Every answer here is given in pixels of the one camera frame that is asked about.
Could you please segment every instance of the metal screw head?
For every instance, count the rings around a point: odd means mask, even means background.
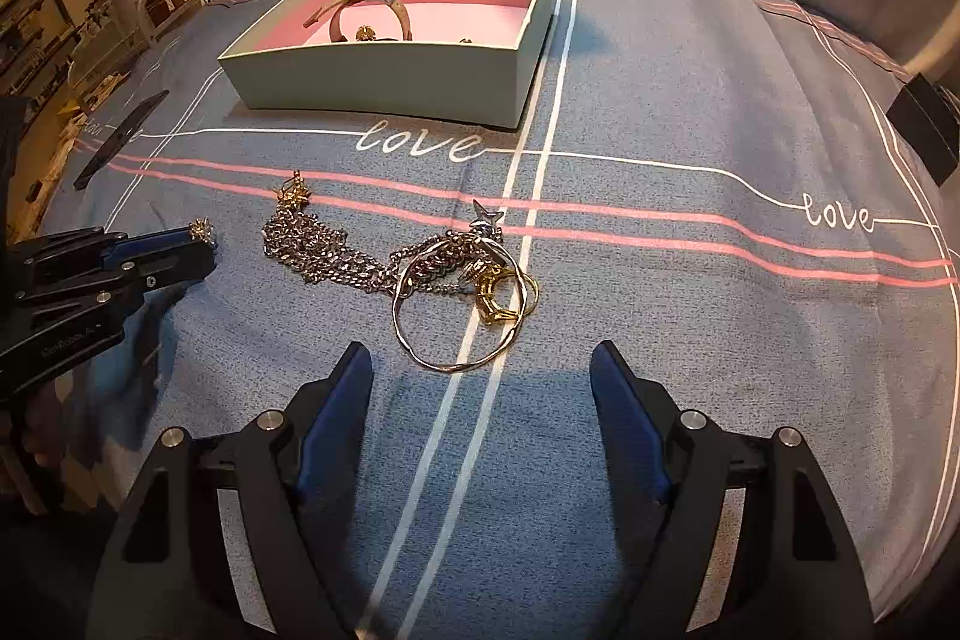
[[[796,448],[800,442],[803,442],[803,434],[800,434],[800,432],[790,426],[784,426],[776,433],[776,436],[779,437],[781,442],[788,448]]]
[[[264,432],[272,432],[274,429],[280,429],[283,426],[283,413],[279,410],[267,410],[256,416],[256,425],[261,427]]]
[[[178,426],[171,427],[171,429],[167,429],[166,432],[160,434],[160,442],[163,443],[165,448],[176,448],[183,441],[184,430]]]
[[[707,416],[699,410],[684,410],[683,413],[680,413],[680,423],[682,423],[686,429],[691,429],[691,431],[696,432],[698,429],[703,429],[704,426],[707,426]]]

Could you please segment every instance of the watch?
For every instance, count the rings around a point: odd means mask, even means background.
[[[360,4],[361,1],[383,1],[384,4],[387,4],[387,6],[392,9],[392,12],[397,15],[397,20],[400,21],[400,30],[403,32],[403,41],[413,41],[413,36],[410,33],[410,16],[407,14],[407,8],[400,0],[333,0],[330,1],[329,4],[324,4],[320,9],[304,20],[304,28],[310,28],[311,25],[314,25],[317,20],[320,20],[320,18],[322,18],[323,15],[328,13],[331,9],[336,9],[336,11],[333,13],[333,17],[330,18],[330,41],[346,42],[347,37],[344,36],[340,31],[340,13],[343,12],[347,6]]]

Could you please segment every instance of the white line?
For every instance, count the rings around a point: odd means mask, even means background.
[[[760,196],[761,199],[769,201],[771,204],[776,204],[778,207],[785,207],[788,210],[803,210],[803,204],[788,204],[785,201],[780,201],[779,199],[774,199],[773,196],[767,196],[763,191],[754,188],[750,183],[748,183],[743,177],[735,175],[733,172],[727,172],[725,169],[717,169],[717,167],[696,167],[689,166],[685,164],[669,164],[664,161],[646,161],[643,159],[637,158],[617,158],[613,155],[593,155],[592,153],[573,153],[573,152],[560,152],[560,151],[547,151],[546,155],[550,156],[560,156],[562,158],[592,158],[596,161],[616,161],[621,164],[637,164],[643,167],[657,167],[658,169],[676,169],[683,170],[684,172],[713,172],[714,175],[723,175],[723,177],[730,177],[732,180],[736,180],[741,185],[748,188],[757,196]]]
[[[189,119],[189,116],[200,104],[200,101],[206,95],[206,92],[209,90],[210,86],[213,84],[213,81],[223,72],[224,70],[222,68],[218,68],[217,71],[215,71],[213,74],[210,74],[210,76],[208,76],[208,78],[205,79],[205,82],[203,83],[203,87],[200,88],[200,92],[198,92],[198,94],[194,97],[194,100],[190,102],[190,105],[186,108],[186,111],[181,116],[178,123],[170,130],[170,133],[165,137],[164,140],[162,140],[162,142],[159,145],[157,145],[154,148],[154,151],[152,151],[152,153],[149,156],[150,158],[157,157],[157,155],[160,154],[163,148],[165,148],[165,146],[168,145],[171,138],[173,138],[173,134],[176,133],[176,131],[179,131],[179,129],[181,129],[182,127],[184,127],[184,124],[186,123],[187,119]],[[149,167],[150,167],[149,161],[145,161],[140,166],[141,170],[147,170]],[[109,220],[107,220],[107,225],[104,226],[104,231],[110,230],[110,226],[112,226],[114,220],[117,219],[117,215],[120,214],[120,211],[123,209],[123,205],[127,203],[127,199],[130,198],[131,194],[136,189],[136,186],[139,185],[140,180],[142,179],[143,179],[143,175],[136,175],[136,177],[134,177],[133,180],[131,180],[131,183],[127,186],[126,191],[124,191],[123,196],[120,197],[120,200],[117,202],[116,207],[114,207],[112,213],[110,213]]]
[[[812,23],[812,20],[810,20],[809,15],[806,13],[806,10],[803,9],[803,7],[800,7],[800,9],[803,10],[803,15],[805,15],[805,17],[808,18],[808,23]],[[926,220],[928,224],[930,224],[930,233],[933,234],[933,239],[934,239],[934,242],[936,242],[937,244],[937,250],[940,252],[940,257],[943,258],[945,261],[944,272],[947,272],[947,276],[949,276],[949,263],[950,263],[949,255],[947,255],[947,253],[944,253],[944,245],[941,244],[940,242],[940,237],[937,234],[937,230],[933,228],[933,225],[934,225],[933,218],[935,218],[935,215],[932,214],[933,210],[931,208],[930,214],[928,215],[928,212],[925,210],[925,208],[923,208],[923,204],[920,204],[920,199],[918,199],[916,192],[913,190],[913,187],[910,185],[909,182],[907,182],[907,179],[904,176],[904,172],[901,170],[901,168],[898,165],[896,165],[896,161],[894,160],[893,154],[890,152],[890,145],[888,145],[887,143],[886,134],[883,131],[883,125],[880,123],[880,117],[877,116],[877,106],[875,106],[874,101],[872,100],[872,98],[870,98],[870,95],[867,93],[866,89],[863,87],[863,84],[857,78],[856,74],[853,73],[853,70],[843,61],[842,58],[840,58],[836,54],[836,52],[833,51],[833,47],[830,46],[829,41],[826,41],[826,39],[821,37],[821,34],[817,28],[814,28],[813,32],[814,32],[814,35],[817,37],[817,41],[821,44],[821,46],[827,51],[830,57],[832,57],[832,59],[836,61],[840,65],[840,67],[843,68],[843,70],[846,71],[846,73],[848,73],[853,78],[853,81],[856,82],[856,85],[860,89],[860,92],[862,92],[863,97],[866,98],[867,105],[870,107],[870,112],[874,116],[874,122],[875,122],[875,125],[877,126],[877,131],[880,131],[880,138],[882,138],[883,140],[883,147],[886,150],[887,158],[890,159],[890,163],[893,164],[893,167],[896,170],[896,173],[899,175],[899,178],[901,178],[901,181],[904,182],[904,185],[906,186],[907,191],[910,191],[910,196],[913,196],[913,200],[916,202],[917,207],[920,209],[920,213],[923,215],[923,219]],[[886,115],[883,116],[883,119],[886,121],[886,124],[890,129],[891,136],[894,140],[894,147],[896,148],[896,154],[898,154],[899,159],[901,159],[901,162],[904,164],[904,167],[906,168],[906,170],[910,172],[910,176],[915,182],[916,178],[913,176],[912,170],[910,170],[910,167],[906,165],[906,161],[904,161],[904,156],[901,156],[901,154],[899,154],[899,146],[896,144],[896,133],[894,132],[893,126],[891,126],[890,121],[889,119],[887,119]],[[923,189],[920,188],[920,183],[917,183],[917,187],[918,189],[920,189],[920,192],[923,194]],[[926,201],[929,207],[929,201],[926,200],[926,194],[923,194],[923,200]],[[953,300],[953,315],[956,323],[956,333],[957,333],[956,372],[955,372],[954,381],[953,381],[953,407],[952,407],[952,411],[950,412],[950,428],[949,428],[949,434],[947,435],[947,450],[946,450],[946,456],[944,457],[944,469],[943,469],[943,474],[940,477],[940,487],[937,490],[937,499],[933,506],[933,516],[930,518],[930,525],[928,527],[928,530],[926,531],[925,539],[923,540],[923,548],[920,549],[920,557],[917,558],[917,563],[914,564],[913,570],[910,572],[911,578],[916,574],[916,571],[920,568],[920,562],[923,561],[923,557],[926,555],[926,551],[928,550],[928,547],[930,545],[930,539],[933,537],[933,528],[937,523],[937,515],[940,512],[940,501],[943,499],[944,485],[947,482],[947,472],[949,472],[950,456],[952,456],[953,430],[956,426],[956,418],[957,418],[957,402],[958,402],[958,398],[960,398],[960,306],[958,306],[956,291],[954,290],[953,285],[950,284],[949,288],[950,288],[950,298],[952,298]],[[954,470],[954,485],[956,485],[956,470]],[[949,513],[949,501],[947,502],[947,509],[944,510],[944,520],[946,520],[948,513]],[[940,525],[940,530],[942,530],[942,528],[943,528],[943,523],[941,523]]]
[[[570,40],[573,35],[574,23],[576,23],[577,20],[577,1],[578,0],[570,0],[570,19],[566,25],[563,54],[560,56],[557,87],[553,97],[553,109],[550,113],[550,122],[547,125],[546,137],[544,139],[544,150],[547,153],[549,153],[553,145],[553,137],[557,130],[557,119],[558,116],[560,116],[560,102],[563,99],[563,81],[565,80],[566,64],[568,63],[570,54]],[[544,189],[544,175],[546,174],[546,164],[548,160],[549,155],[542,155],[536,166],[532,195],[532,199],[534,200],[541,197],[541,191]],[[527,212],[526,224],[532,226],[535,222],[536,210],[529,210]],[[520,268],[524,271],[527,268],[527,262],[530,258],[530,244],[531,238],[524,237],[520,247],[520,261],[518,262]],[[515,298],[512,300],[512,306],[518,306]],[[487,381],[487,389],[484,392],[483,403],[480,405],[480,413],[477,416],[477,423],[473,427],[473,437],[470,438],[467,453],[464,454],[464,461],[457,475],[457,483],[454,486],[453,495],[450,497],[450,504],[446,509],[445,517],[443,517],[443,527],[440,528],[440,535],[437,538],[437,543],[434,545],[430,560],[427,562],[424,568],[424,574],[416,586],[416,592],[410,603],[410,608],[407,609],[407,613],[403,617],[403,623],[397,632],[397,640],[407,640],[410,636],[410,632],[413,630],[414,624],[416,624],[416,616],[419,615],[421,608],[424,606],[424,601],[430,592],[430,587],[433,585],[437,572],[440,570],[440,565],[443,563],[446,548],[450,543],[450,537],[453,535],[453,530],[457,525],[457,518],[460,515],[461,506],[464,504],[464,497],[467,496],[467,489],[469,488],[470,478],[473,475],[473,468],[476,466],[477,458],[480,455],[480,448],[483,445],[484,437],[487,435],[487,427],[488,424],[490,424],[490,417],[493,412],[493,402],[496,400],[496,392],[500,388],[500,378],[503,375],[504,362],[506,362],[506,354],[501,354],[493,362],[490,379]]]
[[[192,137],[196,134],[331,134],[333,136],[362,137],[363,131],[330,131],[325,128],[198,128],[176,134],[137,134],[136,139],[166,139]]]
[[[873,218],[874,223],[902,223],[907,226],[923,226],[923,228],[940,228],[936,223],[924,223],[923,220],[908,220],[907,218]]]
[[[556,0],[554,4],[554,20],[560,13],[560,5],[562,2],[563,0]],[[546,63],[549,59],[550,47],[551,44],[553,44],[555,32],[556,26],[550,25],[546,43],[544,44],[544,55],[536,65],[536,76],[530,98],[527,102],[527,113],[520,127],[520,138],[517,140],[517,147],[512,150],[512,156],[514,157],[510,160],[510,167],[507,169],[507,176],[504,180],[502,191],[503,199],[510,199],[514,191],[514,184],[515,181],[517,181],[517,170],[520,168],[520,155],[527,143],[530,128],[533,125],[536,114],[536,104],[538,103],[539,94],[544,85],[544,72],[546,71]],[[464,331],[463,339],[460,342],[460,351],[457,355],[458,363],[469,360],[470,349],[473,347],[473,340],[476,337],[478,325],[479,317],[477,316],[477,310],[473,309],[470,312],[469,321],[467,321],[467,330]],[[437,417],[434,418],[433,427],[430,429],[430,435],[427,437],[426,444],[424,445],[424,453],[421,453],[421,458],[416,466],[416,474],[414,475],[410,490],[407,493],[407,500],[400,514],[400,522],[397,523],[394,536],[390,541],[390,548],[387,550],[387,555],[380,565],[380,572],[377,574],[376,582],[373,584],[373,591],[371,591],[370,598],[367,600],[367,606],[364,608],[363,615],[360,617],[360,621],[356,626],[355,633],[359,640],[365,640],[365,638],[373,640],[373,637],[368,635],[370,624],[373,622],[373,616],[376,614],[376,611],[380,608],[383,595],[386,593],[387,586],[390,584],[390,577],[392,576],[395,565],[397,565],[397,557],[400,556],[400,551],[406,542],[407,534],[410,533],[410,527],[416,515],[416,508],[419,506],[419,499],[421,499],[421,494],[424,493],[424,484],[430,472],[433,456],[435,456],[437,452],[440,439],[443,437],[443,431],[446,429],[446,423],[448,423],[450,417],[450,407],[453,404],[453,399],[457,394],[462,378],[463,372],[458,372],[450,376],[446,392],[443,394],[443,401],[440,402],[440,410],[437,410]]]

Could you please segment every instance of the silver chain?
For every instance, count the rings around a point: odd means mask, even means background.
[[[464,284],[475,280],[493,263],[491,258],[478,250],[476,238],[488,236],[498,242],[502,239],[501,229],[496,227],[498,214],[487,213],[480,205],[476,205],[477,215],[482,215],[482,218],[472,223],[470,231],[451,230],[417,244],[408,244],[390,253],[389,263],[382,263],[368,253],[348,247],[346,231],[330,228],[315,215],[301,212],[306,204],[306,196],[299,199],[298,196],[308,194],[308,191],[299,178],[299,172],[295,172],[288,182],[292,182],[292,186],[280,193],[277,211],[263,226],[263,252],[268,258],[276,259],[299,273],[306,283],[330,280],[365,293],[392,296],[397,289],[403,260],[414,258],[430,245],[444,239],[440,247],[410,269],[408,277],[411,282],[404,292],[404,298],[413,292],[448,296],[472,293],[472,288]],[[437,282],[459,268],[466,269],[457,283]]]

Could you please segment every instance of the bed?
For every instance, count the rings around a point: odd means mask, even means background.
[[[133,235],[208,215],[219,241],[216,271],[163,321],[152,414],[125,384],[126,343],[73,373],[64,474],[80,493],[116,504],[163,429],[234,431],[358,339],[376,379],[349,535],[323,565],[344,616],[369,637],[586,637],[621,577],[587,373],[609,338],[682,408],[808,438],[877,616],[923,579],[960,513],[960,238],[885,118],[901,66],[791,0],[557,0],[517,133],[251,111],[216,59],[277,1],[216,1],[146,53],[45,218],[45,232]],[[91,151],[161,89],[74,191]],[[471,220],[474,197],[505,210],[542,291],[505,362],[420,370],[387,298],[304,285],[264,258],[272,191],[294,169],[309,209],[379,258]],[[409,313],[439,357],[493,339],[463,303],[424,296]],[[736,504],[709,584],[730,564]],[[235,500],[222,510],[245,615],[269,627]],[[722,599],[709,584],[698,621]]]

